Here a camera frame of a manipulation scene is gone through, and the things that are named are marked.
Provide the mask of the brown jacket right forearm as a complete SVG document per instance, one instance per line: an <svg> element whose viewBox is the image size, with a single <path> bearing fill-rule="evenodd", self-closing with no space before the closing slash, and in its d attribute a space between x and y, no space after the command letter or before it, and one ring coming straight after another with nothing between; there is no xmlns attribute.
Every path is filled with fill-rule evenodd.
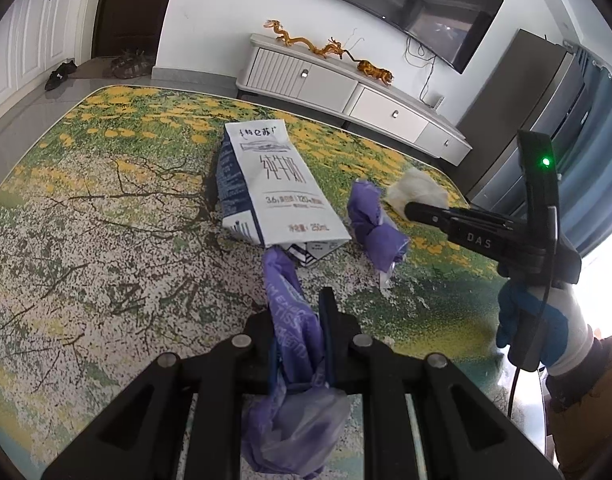
<svg viewBox="0 0 612 480"><path fill-rule="evenodd" d="M546 386L560 471L582 478L612 440L612 337L564 352L548 368Z"/></svg>

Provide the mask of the right hand blue white glove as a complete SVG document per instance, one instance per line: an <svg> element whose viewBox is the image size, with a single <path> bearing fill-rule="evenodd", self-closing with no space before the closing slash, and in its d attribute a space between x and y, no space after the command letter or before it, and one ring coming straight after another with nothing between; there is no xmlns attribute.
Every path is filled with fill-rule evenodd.
<svg viewBox="0 0 612 480"><path fill-rule="evenodd" d="M499 325L496 333L498 348L512 346L519 327L520 314L537 316L545 289L507 281L499 295ZM594 334L586 323L570 285L552 287L541 320L547 324L546 336L540 346L539 361L552 376L568 374L583 363L594 345Z"/></svg>

